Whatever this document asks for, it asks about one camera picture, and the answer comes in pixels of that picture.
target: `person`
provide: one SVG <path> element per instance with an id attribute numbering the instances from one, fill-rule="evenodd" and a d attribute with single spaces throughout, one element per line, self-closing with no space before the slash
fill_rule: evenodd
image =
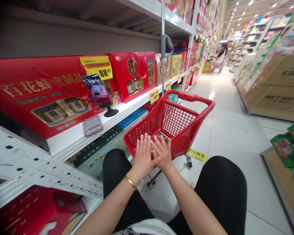
<path id="1" fill-rule="evenodd" d="M 223 60 L 224 60 L 224 56 L 228 53 L 228 44 L 222 44 L 221 46 L 221 51 L 219 52 L 219 54 L 217 56 L 212 55 L 211 57 L 213 57 L 215 60 L 211 60 L 209 62 L 209 70 L 210 72 L 212 72 L 213 66 L 219 66 L 222 64 Z"/>
<path id="2" fill-rule="evenodd" d="M 193 189 L 172 162 L 171 139 L 167 144 L 163 136 L 160 139 L 154 136 L 154 140 L 147 134 L 137 140 L 133 166 L 120 149 L 106 155 L 104 200 L 75 235 L 243 235 L 247 185 L 242 171 L 230 160 L 214 156 L 204 164 Z M 167 224 L 153 216 L 137 191 L 141 179 L 154 166 L 163 170 L 181 208 Z"/>

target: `yellow floor sticker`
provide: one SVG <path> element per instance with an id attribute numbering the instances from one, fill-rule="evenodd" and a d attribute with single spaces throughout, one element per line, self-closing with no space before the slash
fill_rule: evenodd
<path id="1" fill-rule="evenodd" d="M 190 149 L 189 152 L 187 153 L 188 155 L 190 155 L 191 157 L 193 158 L 196 158 L 197 160 L 199 161 L 202 161 L 202 162 L 206 162 L 208 157 L 206 154 L 203 154 L 201 152 L 198 152 L 197 150 L 194 150 L 194 149 Z"/>

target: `gold bracelet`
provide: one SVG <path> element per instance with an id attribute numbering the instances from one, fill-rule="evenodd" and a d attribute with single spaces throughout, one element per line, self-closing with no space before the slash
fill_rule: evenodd
<path id="1" fill-rule="evenodd" d="M 133 182 L 128 177 L 124 176 L 124 179 L 126 179 L 133 186 L 133 188 L 135 189 L 135 191 L 137 190 L 135 184 L 133 184 Z"/>

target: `floor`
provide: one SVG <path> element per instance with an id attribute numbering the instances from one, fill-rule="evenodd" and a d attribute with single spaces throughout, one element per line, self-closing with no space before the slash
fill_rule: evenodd
<path id="1" fill-rule="evenodd" d="M 246 235 L 291 235 L 292 231 L 275 188 L 259 153 L 270 147 L 269 140 L 285 133 L 292 123 L 246 114 L 233 84 L 233 73 L 224 67 L 222 73 L 203 73 L 189 92 L 213 99 L 216 105 L 206 117 L 193 142 L 192 148 L 208 155 L 224 156 L 243 171 L 247 181 Z M 206 104 L 183 101 L 182 105 L 200 113 Z M 174 165 L 183 177 L 196 185 L 204 163 L 193 159 L 193 168 L 186 166 L 185 156 Z M 154 169 L 150 176 L 158 172 Z M 180 210 L 173 191 L 163 173 L 153 189 L 141 194 L 156 217 L 171 220 Z"/>

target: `woman's right hand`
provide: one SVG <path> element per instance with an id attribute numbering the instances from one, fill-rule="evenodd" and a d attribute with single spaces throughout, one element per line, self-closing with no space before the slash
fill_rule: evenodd
<path id="1" fill-rule="evenodd" d="M 165 172 L 173 166 L 171 157 L 171 139 L 168 140 L 168 144 L 166 144 L 162 135 L 160 136 L 160 140 L 157 138 L 157 136 L 154 136 L 154 139 L 155 142 L 151 140 L 151 144 L 154 147 L 154 158 L 161 157 L 161 160 L 157 166 Z"/>

